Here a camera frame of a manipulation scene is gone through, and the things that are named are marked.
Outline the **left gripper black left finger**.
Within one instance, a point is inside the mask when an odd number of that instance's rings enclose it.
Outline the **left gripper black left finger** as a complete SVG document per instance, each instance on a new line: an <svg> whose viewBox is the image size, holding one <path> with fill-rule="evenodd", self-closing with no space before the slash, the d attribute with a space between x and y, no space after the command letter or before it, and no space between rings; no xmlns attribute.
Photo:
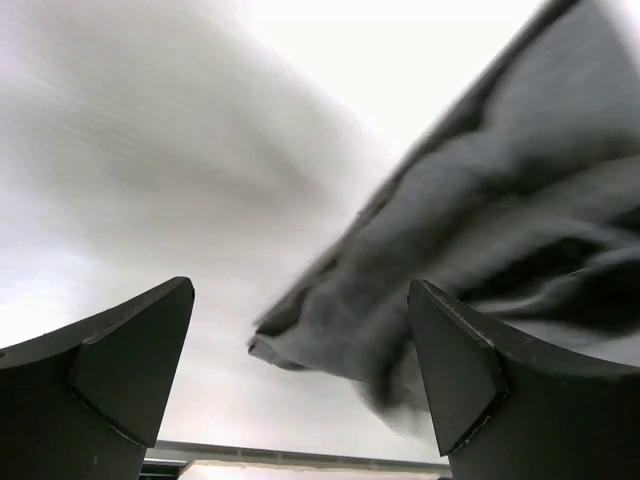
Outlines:
<svg viewBox="0 0 640 480"><path fill-rule="evenodd" d="M1 476L136 479L156 444L195 301L175 277L1 351Z"/></svg>

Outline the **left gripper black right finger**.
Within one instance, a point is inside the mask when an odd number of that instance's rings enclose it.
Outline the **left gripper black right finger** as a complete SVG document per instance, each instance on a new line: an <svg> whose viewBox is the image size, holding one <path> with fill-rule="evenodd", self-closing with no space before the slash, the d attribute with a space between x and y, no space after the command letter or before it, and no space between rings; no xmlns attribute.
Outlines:
<svg viewBox="0 0 640 480"><path fill-rule="evenodd" d="M547 343L425 281L408 319L439 452L457 480L639 475L639 371Z"/></svg>

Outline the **grey shorts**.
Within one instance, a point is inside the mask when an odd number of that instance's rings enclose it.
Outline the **grey shorts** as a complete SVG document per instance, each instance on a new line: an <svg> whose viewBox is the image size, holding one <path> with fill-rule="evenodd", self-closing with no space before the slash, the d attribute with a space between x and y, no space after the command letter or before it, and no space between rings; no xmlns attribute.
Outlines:
<svg viewBox="0 0 640 480"><path fill-rule="evenodd" d="M639 360L639 5L554 1L258 321L251 356L415 431L425 280L557 346Z"/></svg>

